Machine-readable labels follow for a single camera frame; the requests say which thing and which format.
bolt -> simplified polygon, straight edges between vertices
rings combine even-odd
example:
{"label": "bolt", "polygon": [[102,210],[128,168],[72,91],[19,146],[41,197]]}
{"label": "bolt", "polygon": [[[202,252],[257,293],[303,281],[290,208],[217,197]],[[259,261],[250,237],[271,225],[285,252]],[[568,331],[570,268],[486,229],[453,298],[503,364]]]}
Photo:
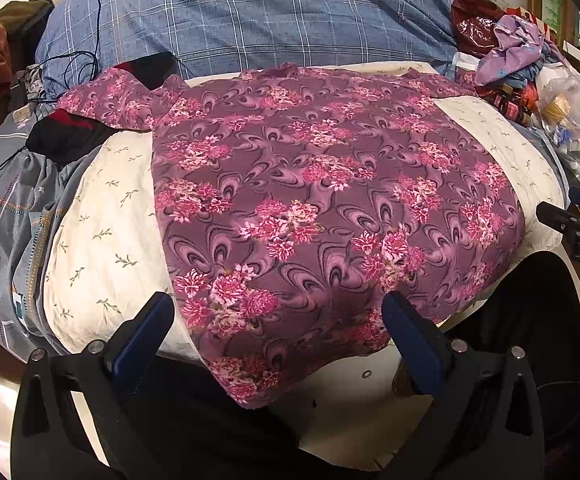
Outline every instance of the bolt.
{"label": "bolt", "polygon": [[526,351],[522,349],[520,346],[513,346],[512,349],[510,350],[510,353],[512,354],[513,357],[516,357],[517,359],[523,359],[524,357],[526,357]]}
{"label": "bolt", "polygon": [[468,351],[468,344],[463,339],[454,339],[450,343],[450,347],[452,348],[452,350],[458,352],[459,354]]}
{"label": "bolt", "polygon": [[44,348],[37,348],[36,350],[32,350],[30,354],[30,359],[32,361],[40,361],[45,357],[46,351]]}
{"label": "bolt", "polygon": [[103,348],[105,348],[105,343],[100,339],[95,339],[87,345],[87,351],[90,352],[90,354],[98,354],[103,350]]}

black pants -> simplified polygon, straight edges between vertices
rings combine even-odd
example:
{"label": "black pants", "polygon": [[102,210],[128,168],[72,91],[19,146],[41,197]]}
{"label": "black pants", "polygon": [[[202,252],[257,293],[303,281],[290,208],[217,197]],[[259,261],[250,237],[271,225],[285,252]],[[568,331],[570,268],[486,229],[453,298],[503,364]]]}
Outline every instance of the black pants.
{"label": "black pants", "polygon": [[[479,311],[447,335],[482,351],[523,347],[537,384],[580,381],[579,301],[556,254],[524,260]],[[548,448],[580,431],[580,387],[554,386],[540,397]],[[241,408],[196,365],[157,358],[138,393],[122,402],[173,478],[374,478],[299,450],[297,437],[279,418],[265,408]]]}

plaid pattern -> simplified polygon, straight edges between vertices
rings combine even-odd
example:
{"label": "plaid pattern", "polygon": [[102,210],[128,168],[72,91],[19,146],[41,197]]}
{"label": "plaid pattern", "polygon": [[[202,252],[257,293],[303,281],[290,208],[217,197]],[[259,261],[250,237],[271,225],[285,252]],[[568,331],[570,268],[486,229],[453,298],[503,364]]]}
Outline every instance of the plaid pattern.
{"label": "plaid pattern", "polygon": [[[445,73],[456,52],[453,0],[101,0],[104,70],[169,51],[183,78],[267,68],[387,60],[429,62]],[[75,50],[94,50],[97,0],[64,0],[39,43],[39,62]],[[68,86],[90,62],[70,63]],[[65,92],[67,60],[49,62],[49,95]],[[82,70],[81,81],[89,68]]]}

purple fabric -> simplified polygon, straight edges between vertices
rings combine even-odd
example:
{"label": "purple fabric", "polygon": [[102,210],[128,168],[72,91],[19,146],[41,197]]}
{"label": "purple fabric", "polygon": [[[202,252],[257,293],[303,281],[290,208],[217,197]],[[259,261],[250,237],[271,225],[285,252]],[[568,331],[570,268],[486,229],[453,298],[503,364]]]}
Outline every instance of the purple fabric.
{"label": "purple fabric", "polygon": [[494,27],[499,47],[493,48],[477,67],[476,86],[484,86],[538,61],[544,41],[550,51],[563,62],[563,56],[554,44],[545,38],[539,28],[519,16],[506,14]]}
{"label": "purple fabric", "polygon": [[247,408],[382,349],[389,290],[435,322],[461,310],[524,237],[501,168],[432,101],[471,94],[441,76],[289,65],[206,82],[165,114],[138,106],[150,103],[134,84],[92,87],[60,105],[128,121],[116,127],[151,118],[177,303],[204,361]]}

purple cloth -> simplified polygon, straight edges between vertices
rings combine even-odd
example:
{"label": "purple cloth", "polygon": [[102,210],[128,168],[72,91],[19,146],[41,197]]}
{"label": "purple cloth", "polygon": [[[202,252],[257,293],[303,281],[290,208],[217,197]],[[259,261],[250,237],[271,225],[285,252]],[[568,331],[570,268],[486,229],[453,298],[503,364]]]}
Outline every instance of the purple cloth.
{"label": "purple cloth", "polygon": [[435,322],[461,310],[524,237],[499,165],[432,101],[472,93],[441,76],[286,65],[183,91],[165,114],[163,92],[148,112],[155,101],[118,77],[58,106],[116,127],[152,124],[155,209],[180,312],[247,408],[384,348],[389,290]]}
{"label": "purple cloth", "polygon": [[563,56],[554,44],[545,38],[539,28],[519,16],[506,14],[494,27],[499,47],[493,48],[481,59],[474,84],[484,86],[531,65],[541,58],[544,42],[563,62]]}

